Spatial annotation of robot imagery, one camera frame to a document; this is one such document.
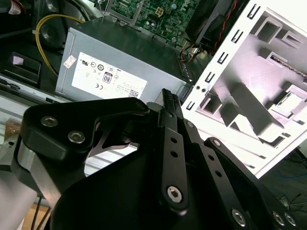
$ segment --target capacitor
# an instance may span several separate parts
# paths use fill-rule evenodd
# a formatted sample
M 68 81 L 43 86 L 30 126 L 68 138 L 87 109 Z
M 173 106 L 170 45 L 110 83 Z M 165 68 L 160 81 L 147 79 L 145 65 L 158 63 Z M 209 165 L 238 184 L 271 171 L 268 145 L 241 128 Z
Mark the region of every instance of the capacitor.
M 177 9 L 177 5 L 173 3 L 173 4 L 171 5 L 171 9 L 172 9 L 172 10 Z

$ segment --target white label sticker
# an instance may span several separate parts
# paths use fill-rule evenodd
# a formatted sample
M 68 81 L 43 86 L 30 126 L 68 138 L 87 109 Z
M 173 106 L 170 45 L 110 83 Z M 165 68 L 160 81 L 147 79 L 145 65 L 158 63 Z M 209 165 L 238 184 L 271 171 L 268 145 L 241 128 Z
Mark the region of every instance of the white label sticker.
M 66 67 L 66 68 L 70 68 L 72 65 L 73 65 L 73 63 L 75 63 L 75 61 L 76 61 L 77 59 L 73 56 L 73 55 L 70 55 L 68 58 L 67 58 L 67 60 L 64 62 L 64 66 Z
M 140 98 L 147 81 L 87 54 L 79 54 L 72 86 L 103 99 Z
M 18 15 L 21 13 L 21 9 L 20 6 L 17 5 L 17 3 L 15 3 L 13 0 L 11 0 L 12 6 L 11 9 L 9 11 L 9 14 L 13 14 L 13 15 Z

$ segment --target red cable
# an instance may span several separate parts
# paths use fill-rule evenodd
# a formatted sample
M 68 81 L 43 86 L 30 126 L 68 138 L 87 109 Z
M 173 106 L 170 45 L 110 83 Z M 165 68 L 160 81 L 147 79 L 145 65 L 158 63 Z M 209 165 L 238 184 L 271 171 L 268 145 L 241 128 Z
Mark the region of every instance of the red cable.
M 227 15 L 225 21 L 223 22 L 222 31 L 220 32 L 220 35 L 219 35 L 218 40 L 215 42 L 215 45 L 214 45 L 213 50 L 211 50 L 211 52 L 210 52 L 211 54 L 214 54 L 214 51 L 215 51 L 215 49 L 217 48 L 217 45 L 218 45 L 218 44 L 220 43 L 220 41 L 222 40 L 222 35 L 223 35 L 223 32 L 224 32 L 225 29 L 226 29 L 226 24 L 227 24 L 227 22 L 229 21 L 230 16 L 232 15 L 232 13 L 233 13 L 234 10 L 236 9 L 237 3 L 238 3 L 238 0 L 235 0 L 235 3 L 234 3 L 234 5 L 233 5 L 231 11 L 228 13 L 228 15 Z

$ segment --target floor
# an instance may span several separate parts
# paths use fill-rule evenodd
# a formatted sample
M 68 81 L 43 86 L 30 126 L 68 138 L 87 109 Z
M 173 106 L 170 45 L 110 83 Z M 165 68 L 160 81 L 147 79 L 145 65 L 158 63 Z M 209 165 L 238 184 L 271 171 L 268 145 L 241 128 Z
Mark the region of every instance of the floor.
M 260 180 L 284 205 L 289 207 L 291 203 L 290 211 L 302 229 L 307 229 L 307 162 L 304 166 L 292 161 L 300 161 L 296 152 L 290 153 Z

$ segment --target power supply unit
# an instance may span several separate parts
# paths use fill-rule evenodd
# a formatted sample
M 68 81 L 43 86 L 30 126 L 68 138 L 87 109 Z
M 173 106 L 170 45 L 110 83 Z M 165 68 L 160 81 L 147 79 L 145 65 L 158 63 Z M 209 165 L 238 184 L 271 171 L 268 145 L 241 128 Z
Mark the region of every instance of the power supply unit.
M 190 87 L 176 50 L 100 18 L 69 30 L 56 93 L 76 101 L 137 97 L 149 102 L 162 88 L 183 99 Z

